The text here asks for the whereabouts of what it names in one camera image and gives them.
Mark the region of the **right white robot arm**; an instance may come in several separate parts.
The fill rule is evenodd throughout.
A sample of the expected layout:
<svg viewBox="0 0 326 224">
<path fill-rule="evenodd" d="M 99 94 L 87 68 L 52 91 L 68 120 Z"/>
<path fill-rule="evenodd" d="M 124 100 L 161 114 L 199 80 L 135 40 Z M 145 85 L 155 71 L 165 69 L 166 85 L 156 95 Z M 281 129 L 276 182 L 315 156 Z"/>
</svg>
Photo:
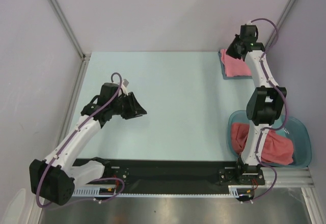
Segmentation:
<svg viewBox="0 0 326 224">
<path fill-rule="evenodd" d="M 255 86 L 246 108 L 249 134 L 235 167 L 235 179 L 240 184 L 263 178 L 260 169 L 263 146 L 268 132 L 274 130 L 272 125 L 279 119 L 287 95 L 286 88 L 278 86 L 273 78 L 264 51 L 254 34 L 236 34 L 226 51 L 227 55 L 243 59 L 248 65 Z"/>
</svg>

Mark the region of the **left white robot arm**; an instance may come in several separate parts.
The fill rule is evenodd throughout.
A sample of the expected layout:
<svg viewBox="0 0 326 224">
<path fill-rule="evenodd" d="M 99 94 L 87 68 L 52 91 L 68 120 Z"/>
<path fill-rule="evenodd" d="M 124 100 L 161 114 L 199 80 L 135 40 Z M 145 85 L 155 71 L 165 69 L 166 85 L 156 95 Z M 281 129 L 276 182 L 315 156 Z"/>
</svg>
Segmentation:
<svg viewBox="0 0 326 224">
<path fill-rule="evenodd" d="M 146 114 L 132 92 L 125 94 L 118 91 L 111 98 L 94 96 L 63 141 L 43 160 L 35 159 L 30 164 L 31 190 L 36 195 L 37 206 L 46 208 L 52 203 L 63 206 L 71 199 L 75 189 L 92 182 L 110 181 L 124 187 L 125 182 L 113 174 L 108 160 L 95 157 L 82 166 L 73 164 L 90 139 L 113 116 L 129 120 Z"/>
</svg>

